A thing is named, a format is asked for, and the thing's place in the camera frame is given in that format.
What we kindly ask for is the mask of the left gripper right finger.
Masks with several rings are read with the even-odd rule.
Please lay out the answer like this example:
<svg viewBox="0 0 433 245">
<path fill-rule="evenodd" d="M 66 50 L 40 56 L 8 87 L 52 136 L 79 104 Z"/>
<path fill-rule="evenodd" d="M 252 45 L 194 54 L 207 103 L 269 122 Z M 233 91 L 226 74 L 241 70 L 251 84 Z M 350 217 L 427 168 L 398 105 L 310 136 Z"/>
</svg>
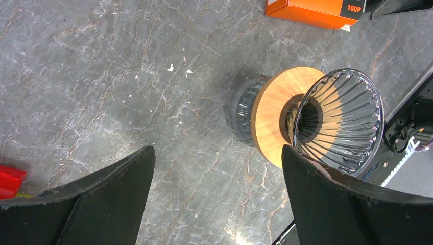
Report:
<svg viewBox="0 0 433 245">
<path fill-rule="evenodd" d="M 432 244 L 432 198 L 343 174 L 290 145 L 282 169 L 301 244 Z"/>
</svg>

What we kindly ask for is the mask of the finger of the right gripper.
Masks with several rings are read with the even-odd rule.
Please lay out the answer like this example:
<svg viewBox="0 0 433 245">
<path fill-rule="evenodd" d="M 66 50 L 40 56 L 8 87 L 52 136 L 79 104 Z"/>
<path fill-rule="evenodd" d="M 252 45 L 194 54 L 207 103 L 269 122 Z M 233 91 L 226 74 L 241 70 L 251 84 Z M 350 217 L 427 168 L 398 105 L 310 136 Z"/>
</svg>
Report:
<svg viewBox="0 0 433 245">
<path fill-rule="evenodd" d="M 432 9 L 432 0 L 369 1 L 370 20 L 387 15 Z"/>
</svg>

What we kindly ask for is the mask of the glass cone dripper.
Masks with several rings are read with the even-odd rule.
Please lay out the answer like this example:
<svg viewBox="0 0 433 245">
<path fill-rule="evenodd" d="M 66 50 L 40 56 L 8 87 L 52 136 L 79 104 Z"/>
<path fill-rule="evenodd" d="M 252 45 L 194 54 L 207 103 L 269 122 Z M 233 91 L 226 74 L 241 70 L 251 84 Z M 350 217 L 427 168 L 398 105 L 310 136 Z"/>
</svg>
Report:
<svg viewBox="0 0 433 245">
<path fill-rule="evenodd" d="M 349 68 L 322 76 L 286 114 L 294 148 L 354 177 L 373 160 L 384 125 L 383 102 L 373 81 Z"/>
</svg>

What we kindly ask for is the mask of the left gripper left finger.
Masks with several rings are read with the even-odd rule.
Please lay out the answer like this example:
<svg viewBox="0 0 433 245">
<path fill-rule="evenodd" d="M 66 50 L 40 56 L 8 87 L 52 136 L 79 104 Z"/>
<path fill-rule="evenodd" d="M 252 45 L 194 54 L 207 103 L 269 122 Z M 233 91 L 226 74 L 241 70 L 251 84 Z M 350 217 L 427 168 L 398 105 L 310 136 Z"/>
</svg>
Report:
<svg viewBox="0 0 433 245">
<path fill-rule="evenodd" d="M 32 198 L 1 201 L 1 244 L 135 244 L 155 169 L 145 146 Z"/>
</svg>

